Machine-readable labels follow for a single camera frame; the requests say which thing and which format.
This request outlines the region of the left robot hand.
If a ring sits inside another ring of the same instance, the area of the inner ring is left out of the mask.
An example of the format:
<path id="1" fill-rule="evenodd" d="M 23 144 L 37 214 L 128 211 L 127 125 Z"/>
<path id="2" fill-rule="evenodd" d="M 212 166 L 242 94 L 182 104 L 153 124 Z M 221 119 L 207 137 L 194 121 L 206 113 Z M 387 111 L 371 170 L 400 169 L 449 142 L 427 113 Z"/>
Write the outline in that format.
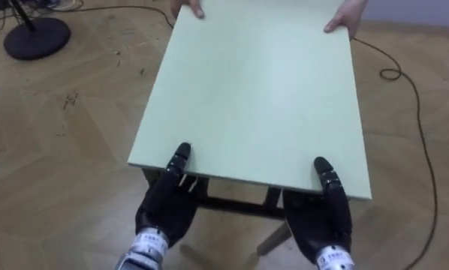
<path id="1" fill-rule="evenodd" d="M 208 195 L 207 178 L 185 174 L 190 154 L 191 145 L 181 143 L 149 186 L 135 215 L 136 233 L 148 227 L 157 229 L 165 234 L 170 248 L 188 232 L 198 203 Z"/>

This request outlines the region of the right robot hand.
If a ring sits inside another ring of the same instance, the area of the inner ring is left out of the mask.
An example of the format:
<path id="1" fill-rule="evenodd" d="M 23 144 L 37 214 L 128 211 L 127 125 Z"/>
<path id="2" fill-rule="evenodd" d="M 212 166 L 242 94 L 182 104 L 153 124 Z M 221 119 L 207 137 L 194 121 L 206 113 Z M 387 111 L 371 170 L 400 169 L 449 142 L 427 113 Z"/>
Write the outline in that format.
<path id="1" fill-rule="evenodd" d="M 297 247 L 318 269 L 352 269 L 351 210 L 342 182 L 324 157 L 314 160 L 322 192 L 283 192 L 285 221 Z"/>

